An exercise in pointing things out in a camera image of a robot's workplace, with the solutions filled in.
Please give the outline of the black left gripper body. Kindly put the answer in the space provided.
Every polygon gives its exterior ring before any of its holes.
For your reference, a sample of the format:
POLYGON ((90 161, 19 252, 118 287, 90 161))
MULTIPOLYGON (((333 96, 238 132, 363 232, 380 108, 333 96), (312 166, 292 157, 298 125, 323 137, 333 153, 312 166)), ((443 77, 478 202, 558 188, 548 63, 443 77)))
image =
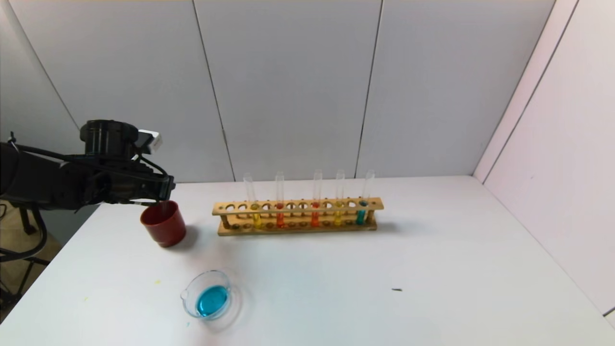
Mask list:
POLYGON ((130 193, 130 201, 167 201, 171 199, 171 194, 175 187, 176 183, 173 176, 169 176, 163 181, 143 180, 134 184, 134 188, 132 188, 130 193))

